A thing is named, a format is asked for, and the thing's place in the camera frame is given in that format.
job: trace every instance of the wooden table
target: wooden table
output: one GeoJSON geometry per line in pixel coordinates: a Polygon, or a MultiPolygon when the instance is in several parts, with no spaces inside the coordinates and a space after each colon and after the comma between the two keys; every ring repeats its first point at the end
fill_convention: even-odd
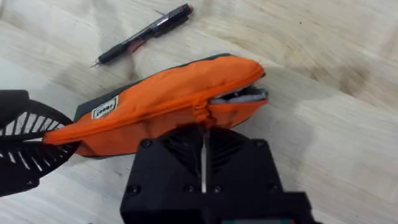
{"type": "MultiPolygon", "coordinates": [[[[74,115],[77,105],[165,68],[230,52],[262,63],[270,103],[236,128],[270,142],[287,190],[325,223],[398,223],[398,1],[194,0],[184,26],[110,67],[102,52],[183,1],[1,0],[0,88],[74,115]]],[[[1,223],[122,223],[134,156],[74,156],[1,223]]]]}

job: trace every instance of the label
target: label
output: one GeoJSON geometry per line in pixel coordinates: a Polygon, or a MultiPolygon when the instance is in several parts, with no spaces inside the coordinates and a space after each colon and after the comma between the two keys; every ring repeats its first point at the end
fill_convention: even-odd
{"type": "Polygon", "coordinates": [[[108,100],[107,102],[97,106],[97,108],[91,111],[91,118],[98,119],[103,118],[107,114],[109,114],[112,110],[115,110],[118,106],[119,96],[115,96],[114,98],[108,100]]]}

